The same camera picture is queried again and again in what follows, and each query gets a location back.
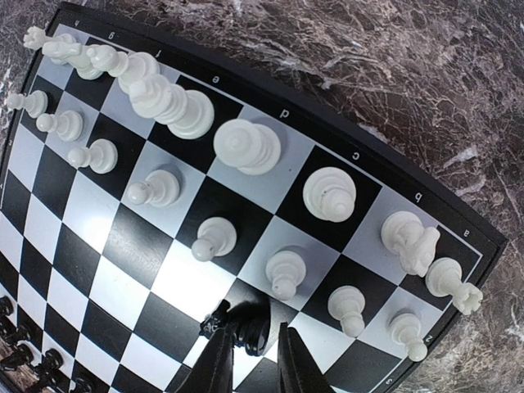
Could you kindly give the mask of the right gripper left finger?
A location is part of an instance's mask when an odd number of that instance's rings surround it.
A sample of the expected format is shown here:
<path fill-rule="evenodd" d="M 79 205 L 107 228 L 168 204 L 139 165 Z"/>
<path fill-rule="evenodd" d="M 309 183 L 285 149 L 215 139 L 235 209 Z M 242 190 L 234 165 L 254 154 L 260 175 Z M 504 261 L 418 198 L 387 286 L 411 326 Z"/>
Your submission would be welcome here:
<path fill-rule="evenodd" d="M 229 393 L 233 391 L 233 332 L 214 332 L 192 371 L 176 393 Z"/>

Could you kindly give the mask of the black white chessboard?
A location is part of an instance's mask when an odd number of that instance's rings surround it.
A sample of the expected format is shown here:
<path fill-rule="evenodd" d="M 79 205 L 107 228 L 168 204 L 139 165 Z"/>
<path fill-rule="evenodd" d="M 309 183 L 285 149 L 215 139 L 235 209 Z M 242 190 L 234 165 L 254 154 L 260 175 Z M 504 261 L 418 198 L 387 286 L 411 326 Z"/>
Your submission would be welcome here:
<path fill-rule="evenodd" d="M 507 245 L 391 148 L 280 83 L 75 4 L 59 6 L 49 34 L 148 52 L 171 83 L 204 93 L 215 109 L 207 134 L 183 140 L 138 116 L 116 78 L 85 80 L 70 65 L 35 57 L 24 91 L 45 93 L 50 114 L 79 113 L 83 130 L 66 142 L 39 131 L 24 111 L 11 123 L 1 180 L 1 343 L 21 346 L 21 370 L 39 370 L 52 353 L 51 391 L 176 391 L 205 348 L 200 323 L 226 299 L 232 307 L 266 300 L 271 314 L 264 353 L 234 351 L 234 391 L 277 389 L 278 330 L 288 323 L 334 391 L 390 392 L 417 367 L 391 339 L 390 321 L 415 314 L 432 351 L 463 314 L 384 247 L 386 218 L 408 211 L 435 227 L 432 263 L 458 261 L 462 282 L 477 288 Z M 244 174 L 216 156 L 215 133 L 234 119 L 278 135 L 282 153 L 268 173 Z M 323 167 L 342 169 L 355 183 L 346 221 L 318 219 L 305 206 L 304 184 Z M 200 262 L 191 247 L 211 217 L 229 220 L 237 243 Z M 306 265 L 288 301 L 274 297 L 265 274 L 279 251 Z M 328 312 L 329 296 L 342 286 L 365 298 L 357 337 Z"/>

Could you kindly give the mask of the black piece pile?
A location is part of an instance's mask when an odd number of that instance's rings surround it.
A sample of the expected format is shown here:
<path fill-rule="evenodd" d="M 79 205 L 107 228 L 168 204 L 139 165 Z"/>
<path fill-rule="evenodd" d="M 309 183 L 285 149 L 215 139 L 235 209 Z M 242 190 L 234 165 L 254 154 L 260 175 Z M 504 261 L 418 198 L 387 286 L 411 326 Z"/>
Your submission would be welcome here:
<path fill-rule="evenodd" d="M 250 356 L 261 356 L 269 341 L 271 314 L 268 301 L 244 301 L 231 306 L 222 299 L 216 309 L 200 323 L 200 336 L 210 339 L 221 328 L 231 328 L 234 345 L 244 348 Z"/>

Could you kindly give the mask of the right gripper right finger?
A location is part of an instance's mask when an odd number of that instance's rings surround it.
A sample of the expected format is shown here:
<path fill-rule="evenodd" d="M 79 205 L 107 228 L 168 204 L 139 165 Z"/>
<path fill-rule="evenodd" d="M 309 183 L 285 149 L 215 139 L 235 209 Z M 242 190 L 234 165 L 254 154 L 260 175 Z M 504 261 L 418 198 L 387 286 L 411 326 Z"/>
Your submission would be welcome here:
<path fill-rule="evenodd" d="M 298 331 L 288 323 L 281 323 L 279 328 L 278 392 L 334 392 Z"/>

